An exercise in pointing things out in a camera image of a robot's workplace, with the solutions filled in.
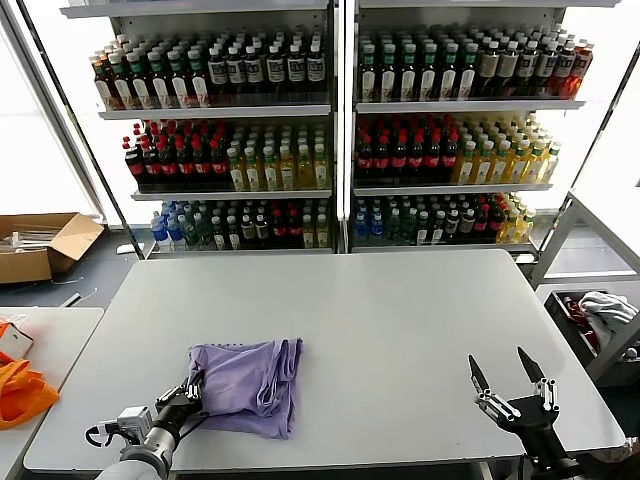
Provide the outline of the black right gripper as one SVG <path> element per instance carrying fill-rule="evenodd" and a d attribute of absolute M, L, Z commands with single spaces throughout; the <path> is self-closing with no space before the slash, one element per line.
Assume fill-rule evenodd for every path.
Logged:
<path fill-rule="evenodd" d="M 538 396 L 504 400 L 492 391 L 475 358 L 469 354 L 474 402 L 491 419 L 502 420 L 501 429 L 516 435 L 527 454 L 564 454 L 553 424 L 559 416 L 557 382 L 543 373 L 540 365 L 518 346 L 517 353 Z"/>

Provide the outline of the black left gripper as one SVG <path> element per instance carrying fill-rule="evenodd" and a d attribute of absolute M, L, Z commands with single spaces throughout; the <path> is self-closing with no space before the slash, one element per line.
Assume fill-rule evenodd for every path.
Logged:
<path fill-rule="evenodd" d="M 170 425 L 184 425 L 202 410 L 204 370 L 192 369 L 185 383 L 174 386 L 160 395 L 155 403 L 157 420 Z"/>

